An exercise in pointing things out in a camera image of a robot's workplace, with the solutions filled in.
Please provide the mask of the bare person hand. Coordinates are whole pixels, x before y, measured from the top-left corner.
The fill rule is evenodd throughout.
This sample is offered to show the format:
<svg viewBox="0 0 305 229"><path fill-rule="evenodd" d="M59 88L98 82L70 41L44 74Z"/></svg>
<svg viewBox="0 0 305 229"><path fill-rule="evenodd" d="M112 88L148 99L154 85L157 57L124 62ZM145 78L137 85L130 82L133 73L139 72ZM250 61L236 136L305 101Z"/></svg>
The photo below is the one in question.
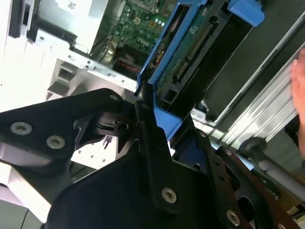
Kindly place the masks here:
<svg viewBox="0 0 305 229"><path fill-rule="evenodd" d="M292 95L300 122L305 122L305 49L302 48L292 63Z"/></svg>

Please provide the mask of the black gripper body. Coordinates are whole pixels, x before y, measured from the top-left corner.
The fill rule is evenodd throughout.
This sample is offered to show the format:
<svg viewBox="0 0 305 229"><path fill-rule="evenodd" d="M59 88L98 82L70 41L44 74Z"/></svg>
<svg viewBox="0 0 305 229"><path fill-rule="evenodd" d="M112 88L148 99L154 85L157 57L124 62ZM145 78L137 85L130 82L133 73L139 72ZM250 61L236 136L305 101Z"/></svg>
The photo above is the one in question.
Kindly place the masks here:
<svg viewBox="0 0 305 229"><path fill-rule="evenodd" d="M168 150L133 152L65 189L49 229L207 229L221 224L205 169Z"/></svg>

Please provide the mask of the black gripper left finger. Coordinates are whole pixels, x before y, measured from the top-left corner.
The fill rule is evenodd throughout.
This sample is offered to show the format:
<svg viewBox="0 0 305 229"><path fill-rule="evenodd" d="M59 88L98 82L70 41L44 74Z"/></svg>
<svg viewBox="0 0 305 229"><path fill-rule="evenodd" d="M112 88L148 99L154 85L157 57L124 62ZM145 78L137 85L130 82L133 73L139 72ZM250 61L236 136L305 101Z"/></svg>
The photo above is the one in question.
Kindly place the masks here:
<svg viewBox="0 0 305 229"><path fill-rule="evenodd" d="M0 160L9 167L8 190L34 214L48 214L73 185L73 153L106 136L118 138L113 162L133 152L169 151L151 85L144 84L134 102L102 88L1 113Z"/></svg>

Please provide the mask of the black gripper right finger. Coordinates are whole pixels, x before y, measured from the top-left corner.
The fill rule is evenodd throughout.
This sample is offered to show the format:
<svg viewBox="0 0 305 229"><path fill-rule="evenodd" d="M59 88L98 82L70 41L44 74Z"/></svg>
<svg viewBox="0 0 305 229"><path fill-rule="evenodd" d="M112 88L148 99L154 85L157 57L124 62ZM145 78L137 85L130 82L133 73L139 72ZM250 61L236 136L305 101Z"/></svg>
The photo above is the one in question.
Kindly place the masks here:
<svg viewBox="0 0 305 229"><path fill-rule="evenodd" d="M205 169L213 194L217 218L224 229L250 229L238 202L245 198L254 210L257 229L276 229L280 226L280 211L266 189L241 160L224 147L214 151L208 136L189 120L191 136L199 150L197 165Z"/></svg>

